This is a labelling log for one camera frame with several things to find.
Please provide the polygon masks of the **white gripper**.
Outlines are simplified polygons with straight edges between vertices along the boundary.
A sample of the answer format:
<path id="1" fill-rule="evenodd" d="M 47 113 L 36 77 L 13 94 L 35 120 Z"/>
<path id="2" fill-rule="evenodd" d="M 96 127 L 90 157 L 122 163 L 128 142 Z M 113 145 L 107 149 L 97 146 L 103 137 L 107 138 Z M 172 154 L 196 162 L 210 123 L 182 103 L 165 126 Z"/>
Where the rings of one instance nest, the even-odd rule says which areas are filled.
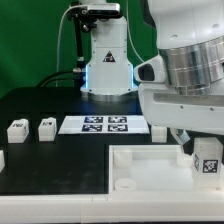
<path id="1" fill-rule="evenodd" d="M 224 135 L 222 82 L 214 84 L 208 95 L 181 96 L 173 88 L 150 82 L 142 83 L 138 93 L 146 121 L 171 128 L 171 135 L 181 146 L 190 141 L 185 130 Z"/>

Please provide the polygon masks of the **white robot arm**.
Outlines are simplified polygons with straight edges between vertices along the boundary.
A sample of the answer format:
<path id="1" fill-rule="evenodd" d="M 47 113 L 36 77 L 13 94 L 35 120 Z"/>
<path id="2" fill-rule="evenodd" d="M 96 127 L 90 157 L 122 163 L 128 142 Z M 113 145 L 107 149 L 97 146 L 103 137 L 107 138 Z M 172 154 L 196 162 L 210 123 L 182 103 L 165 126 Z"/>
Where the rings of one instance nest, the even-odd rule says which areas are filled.
<path id="1" fill-rule="evenodd" d="M 157 55 L 134 70 L 146 121 L 224 135 L 224 0 L 140 0 Z"/>

